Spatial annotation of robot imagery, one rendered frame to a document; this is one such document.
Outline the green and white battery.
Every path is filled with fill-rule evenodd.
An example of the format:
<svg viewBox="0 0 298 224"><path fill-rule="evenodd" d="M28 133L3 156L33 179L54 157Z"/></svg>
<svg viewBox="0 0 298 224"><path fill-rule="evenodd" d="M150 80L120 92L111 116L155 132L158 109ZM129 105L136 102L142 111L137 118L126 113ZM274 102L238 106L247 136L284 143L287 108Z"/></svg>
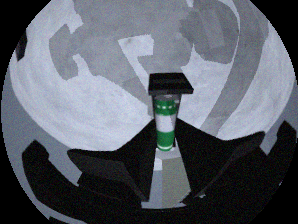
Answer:
<svg viewBox="0 0 298 224"><path fill-rule="evenodd" d="M176 99L158 100L154 97L154 119L157 127L157 147L160 151L170 151L173 148L174 127L177 120Z"/></svg>

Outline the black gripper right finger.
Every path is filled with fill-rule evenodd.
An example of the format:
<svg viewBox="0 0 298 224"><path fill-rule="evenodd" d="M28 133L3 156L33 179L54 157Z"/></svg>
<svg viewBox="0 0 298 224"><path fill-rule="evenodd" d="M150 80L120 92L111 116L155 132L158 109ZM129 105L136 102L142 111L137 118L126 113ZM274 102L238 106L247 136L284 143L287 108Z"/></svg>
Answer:
<svg viewBox="0 0 298 224"><path fill-rule="evenodd" d="M185 164L192 196L200 197L229 167L231 161L261 147L265 131L226 141L210 133L208 135L177 117L174 137L181 152L182 163Z"/></svg>

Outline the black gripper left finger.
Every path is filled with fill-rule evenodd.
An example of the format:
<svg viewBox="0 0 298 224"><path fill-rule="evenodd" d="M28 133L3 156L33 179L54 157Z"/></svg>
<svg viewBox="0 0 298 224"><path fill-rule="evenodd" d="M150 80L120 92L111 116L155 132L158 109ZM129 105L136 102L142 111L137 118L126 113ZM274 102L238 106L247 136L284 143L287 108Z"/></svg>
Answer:
<svg viewBox="0 0 298 224"><path fill-rule="evenodd" d="M116 151L72 148L67 151L67 155L81 172L126 183L141 201L149 202L156 148L157 127L154 119Z"/></svg>

